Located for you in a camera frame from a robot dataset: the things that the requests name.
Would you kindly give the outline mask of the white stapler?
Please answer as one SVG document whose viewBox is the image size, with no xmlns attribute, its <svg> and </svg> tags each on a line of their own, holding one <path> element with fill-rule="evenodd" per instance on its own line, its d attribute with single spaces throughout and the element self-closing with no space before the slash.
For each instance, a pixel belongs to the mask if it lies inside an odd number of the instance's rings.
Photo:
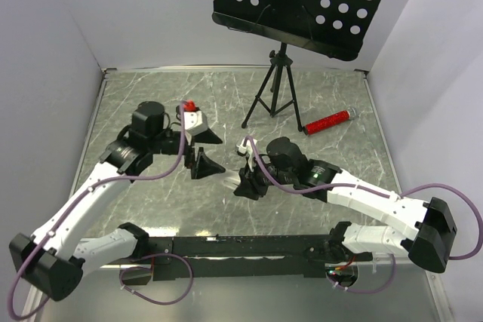
<svg viewBox="0 0 483 322">
<path fill-rule="evenodd" d="M 224 173 L 222 184 L 231 190 L 236 190 L 241 184 L 241 177 L 236 172 L 226 172 Z"/>
</svg>

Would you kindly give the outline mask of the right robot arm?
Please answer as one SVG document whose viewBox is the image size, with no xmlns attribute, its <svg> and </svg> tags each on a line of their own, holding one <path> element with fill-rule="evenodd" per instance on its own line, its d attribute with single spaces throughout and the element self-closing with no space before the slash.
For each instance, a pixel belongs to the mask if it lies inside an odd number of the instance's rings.
<svg viewBox="0 0 483 322">
<path fill-rule="evenodd" d="M 293 195 L 347 207 L 378 222 L 376 226 L 342 224 L 342 234 L 329 243 L 335 259 L 388 253 L 405 256 L 427 271 L 445 271 L 457 227 L 442 199 L 424 201 L 376 187 L 336 165 L 307 158 L 287 137 L 274 139 L 266 147 L 268 163 L 250 136 L 239 141 L 236 151 L 246 159 L 237 187 L 245 197 L 257 199 L 275 186 Z"/>
</svg>

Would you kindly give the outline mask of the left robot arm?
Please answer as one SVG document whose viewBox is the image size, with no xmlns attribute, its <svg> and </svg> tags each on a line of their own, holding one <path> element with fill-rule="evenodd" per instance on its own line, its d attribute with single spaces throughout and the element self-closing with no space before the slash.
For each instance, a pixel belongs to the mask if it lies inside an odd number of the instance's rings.
<svg viewBox="0 0 483 322">
<path fill-rule="evenodd" d="M 195 143 L 220 144 L 209 128 L 206 115 L 194 102 L 176 108 L 182 129 L 164 124 L 161 103 L 141 103 L 95 164 L 79 190 L 44 225 L 30 236 L 18 234 L 9 250 L 19 276 L 59 302 L 79 285 L 87 274 L 118 259 L 139 263 L 149 254 L 149 234 L 126 222 L 111 234 L 82 244 L 86 231 L 120 193 L 137 180 L 155 155 L 174 155 L 198 177 L 203 158 Z"/>
</svg>

